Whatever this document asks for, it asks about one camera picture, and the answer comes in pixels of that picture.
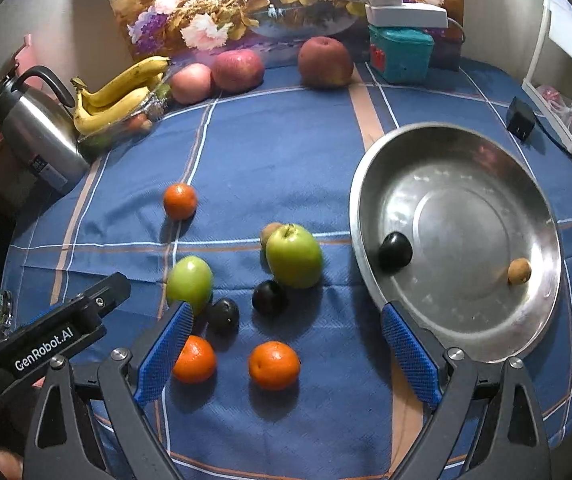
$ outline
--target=red apple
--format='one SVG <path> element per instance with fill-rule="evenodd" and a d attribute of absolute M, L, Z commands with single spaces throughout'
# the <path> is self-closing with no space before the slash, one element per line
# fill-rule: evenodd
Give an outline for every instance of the red apple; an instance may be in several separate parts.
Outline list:
<path fill-rule="evenodd" d="M 212 66 L 215 84 L 226 92 L 239 94 L 258 86 L 264 79 L 264 64 L 252 50 L 229 50 L 215 58 Z"/>
<path fill-rule="evenodd" d="M 212 93 L 210 68 L 192 63 L 174 74 L 169 84 L 175 101 L 181 105 L 194 105 Z"/>
<path fill-rule="evenodd" d="M 340 88 L 351 82 L 352 59 L 343 44 L 333 38 L 310 38 L 301 46 L 298 68 L 301 80 L 312 88 Z"/>

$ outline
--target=black charger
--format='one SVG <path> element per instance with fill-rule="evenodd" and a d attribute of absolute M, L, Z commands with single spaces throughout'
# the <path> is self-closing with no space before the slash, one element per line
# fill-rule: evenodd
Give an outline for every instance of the black charger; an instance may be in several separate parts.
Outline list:
<path fill-rule="evenodd" d="M 541 131 L 544 132 L 544 135 L 550 139 L 550 142 L 556 145 L 564 155 L 572 160 L 572 154 L 557 139 L 550 135 L 532 108 L 521 99 L 514 97 L 506 114 L 506 129 L 521 142 L 525 142 L 530 136 L 530 133 L 534 130 L 535 124 L 537 124 Z"/>
<path fill-rule="evenodd" d="M 517 97 L 512 99 L 506 114 L 506 129 L 524 142 L 535 128 L 535 112 Z"/>

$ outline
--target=metal plate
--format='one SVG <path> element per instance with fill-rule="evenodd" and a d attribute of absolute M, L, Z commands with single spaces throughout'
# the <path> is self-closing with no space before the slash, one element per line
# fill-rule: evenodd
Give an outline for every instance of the metal plate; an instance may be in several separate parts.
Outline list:
<path fill-rule="evenodd" d="M 556 223 L 527 170 L 486 137 L 423 123 L 378 140 L 352 181 L 350 223 L 377 306 L 400 301 L 446 348 L 499 362 L 527 354 L 547 329 L 561 276 Z M 377 262 L 392 231 L 413 245 L 393 276 Z M 509 286 L 508 265 L 520 257 L 532 276 Z"/>

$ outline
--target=blue tablecloth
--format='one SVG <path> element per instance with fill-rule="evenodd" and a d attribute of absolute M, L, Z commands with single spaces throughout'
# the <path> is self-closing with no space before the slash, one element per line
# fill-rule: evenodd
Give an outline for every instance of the blue tablecloth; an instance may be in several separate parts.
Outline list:
<path fill-rule="evenodd" d="M 105 318 L 108 335 L 83 359 L 128 346 L 163 312 L 164 280 L 186 254 L 214 272 L 214 297 L 240 306 L 240 330 L 220 340 L 198 322 L 218 357 L 215 377 L 171 380 L 147 407 L 152 427 L 187 479 L 380 478 L 422 425 L 413 397 L 380 334 L 349 240 L 348 196 L 365 147 L 397 125 L 445 121 L 499 142 L 532 171 L 552 204 L 563 244 L 559 304 L 545 338 L 526 359 L 550 444 L 572 430 L 572 163 L 539 131 L 518 145 L 504 127 L 508 103 L 528 99 L 505 73 L 464 60 L 458 73 L 431 70 L 424 88 L 383 84 L 366 65 L 349 89 L 301 88 L 294 67 L 269 70 L 261 87 L 176 110 L 136 144 L 97 160 L 69 195 L 36 188 L 8 252 L 3 286 L 20 322 L 119 270 L 132 295 Z M 169 222 L 161 197 L 172 182 L 192 184 L 192 222 Z M 296 222 L 316 234 L 322 286 L 291 297 L 268 323 L 252 314 L 253 287 L 269 274 L 258 233 Z M 298 387 L 268 394 L 249 383 L 246 360 L 267 340 L 299 354 Z M 444 478 L 457 475 L 476 410 Z M 102 407 L 98 420 L 110 444 Z"/>

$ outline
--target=flower painting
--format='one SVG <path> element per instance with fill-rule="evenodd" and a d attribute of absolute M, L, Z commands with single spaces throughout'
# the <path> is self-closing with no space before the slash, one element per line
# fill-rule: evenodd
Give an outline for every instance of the flower painting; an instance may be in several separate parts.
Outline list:
<path fill-rule="evenodd" d="M 451 18 L 463 22 L 463 0 L 404 1 L 445 7 Z M 110 3 L 135 60 L 156 54 L 171 56 L 181 64 L 192 61 L 209 64 L 223 50 L 253 48 L 261 54 L 266 66 L 280 66 L 296 63 L 299 47 L 313 36 L 333 36 L 346 44 L 356 60 L 367 58 L 365 9 L 354 2 L 110 0 Z M 450 39 L 458 46 L 461 43 L 455 27 L 431 34 L 436 39 Z"/>

